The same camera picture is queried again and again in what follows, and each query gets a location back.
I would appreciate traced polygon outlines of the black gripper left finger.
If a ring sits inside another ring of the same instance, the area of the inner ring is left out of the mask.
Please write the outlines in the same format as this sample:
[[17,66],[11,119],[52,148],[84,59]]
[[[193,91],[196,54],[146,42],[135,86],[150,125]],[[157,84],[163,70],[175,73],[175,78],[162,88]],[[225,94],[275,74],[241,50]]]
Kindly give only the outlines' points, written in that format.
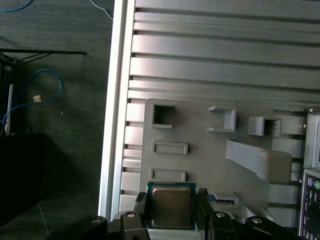
[[120,212],[108,221],[105,217],[85,217],[63,230],[49,234],[50,240],[147,240],[145,221],[147,194],[140,192],[133,210]]

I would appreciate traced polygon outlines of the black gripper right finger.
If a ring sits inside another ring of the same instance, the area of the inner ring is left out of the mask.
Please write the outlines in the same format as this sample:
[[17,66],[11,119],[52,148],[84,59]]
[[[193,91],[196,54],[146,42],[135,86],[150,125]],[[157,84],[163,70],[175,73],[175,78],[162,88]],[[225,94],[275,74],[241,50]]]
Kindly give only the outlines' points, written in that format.
[[226,211],[215,210],[207,189],[199,189],[196,197],[196,225],[204,231],[203,240],[300,240],[296,233],[263,216],[250,216],[244,223]]

